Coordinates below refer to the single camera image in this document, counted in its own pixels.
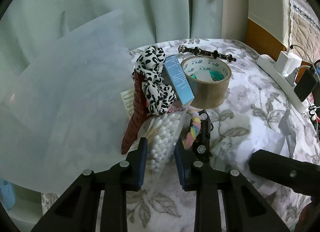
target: small cardboard box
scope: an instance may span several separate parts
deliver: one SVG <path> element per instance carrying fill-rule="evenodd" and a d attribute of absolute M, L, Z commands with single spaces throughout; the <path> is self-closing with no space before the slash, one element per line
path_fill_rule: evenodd
<path fill-rule="evenodd" d="M 176 55 L 166 57 L 161 76 L 164 78 L 164 84 L 172 86 L 182 106 L 190 106 L 195 97 Z"/>

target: brown hair clip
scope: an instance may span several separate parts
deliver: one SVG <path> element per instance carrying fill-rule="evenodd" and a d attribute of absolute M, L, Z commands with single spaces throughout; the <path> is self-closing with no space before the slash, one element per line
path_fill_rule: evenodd
<path fill-rule="evenodd" d="M 236 58 L 232 57 L 232 54 L 223 55 L 223 54 L 218 53 L 217 50 L 214 50 L 213 52 L 211 52 L 211 51 L 202 50 L 197 46 L 195 48 L 189 48 L 184 45 L 180 45 L 178 47 L 178 52 L 182 53 L 182 54 L 183 53 L 192 53 L 195 56 L 204 55 L 204 56 L 212 57 L 213 59 L 227 60 L 228 62 L 236 62 L 237 61 Z"/>

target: rainbow chenille hair tie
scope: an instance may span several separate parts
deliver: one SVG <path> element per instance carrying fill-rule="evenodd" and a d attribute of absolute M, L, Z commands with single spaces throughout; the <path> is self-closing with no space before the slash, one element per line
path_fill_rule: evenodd
<path fill-rule="evenodd" d="M 189 149 L 192 146 L 201 130 L 201 119 L 198 111 L 195 108 L 189 107 L 187 114 L 191 116 L 192 127 L 190 128 L 190 132 L 187 134 L 186 139 L 182 142 L 185 149 Z"/>

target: roll of tape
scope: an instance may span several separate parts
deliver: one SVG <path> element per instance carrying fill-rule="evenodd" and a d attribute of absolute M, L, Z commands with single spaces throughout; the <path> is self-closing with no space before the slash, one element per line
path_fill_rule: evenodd
<path fill-rule="evenodd" d="M 225 62 L 206 56 L 192 56 L 183 60 L 181 66 L 195 96 L 191 106 L 211 109 L 222 104 L 231 77 L 231 69 Z M 209 71 L 212 82 L 196 78 L 202 70 Z"/>

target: light green curtain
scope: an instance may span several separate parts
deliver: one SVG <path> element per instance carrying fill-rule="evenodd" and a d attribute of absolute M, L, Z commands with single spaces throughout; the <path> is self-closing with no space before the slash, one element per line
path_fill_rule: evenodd
<path fill-rule="evenodd" d="M 0 21 L 0 100 L 42 49 L 114 9 L 129 50 L 183 38 L 220 38 L 223 0 L 13 0 Z"/>

